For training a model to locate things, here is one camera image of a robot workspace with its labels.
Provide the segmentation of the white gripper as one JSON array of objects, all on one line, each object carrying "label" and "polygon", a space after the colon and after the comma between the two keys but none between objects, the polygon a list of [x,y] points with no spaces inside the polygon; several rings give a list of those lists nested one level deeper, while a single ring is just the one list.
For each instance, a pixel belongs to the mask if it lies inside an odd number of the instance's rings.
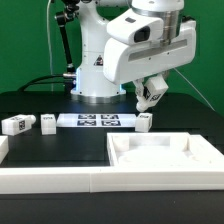
[{"label": "white gripper", "polygon": [[161,72],[162,78],[167,80],[169,69],[193,60],[196,50],[195,28],[194,20],[183,22],[179,35],[165,46],[154,42],[128,46],[110,38],[104,51],[105,77],[116,85],[133,81],[136,96],[142,98],[144,85],[140,78]]}]

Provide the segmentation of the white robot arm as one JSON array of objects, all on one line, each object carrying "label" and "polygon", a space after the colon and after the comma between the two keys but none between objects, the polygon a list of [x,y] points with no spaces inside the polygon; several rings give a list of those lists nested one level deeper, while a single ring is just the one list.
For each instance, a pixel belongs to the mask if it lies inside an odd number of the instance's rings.
[{"label": "white robot arm", "polygon": [[184,0],[81,0],[82,61],[72,96],[111,103],[125,95],[124,83],[141,93],[145,77],[191,62],[196,21],[183,8]]}]

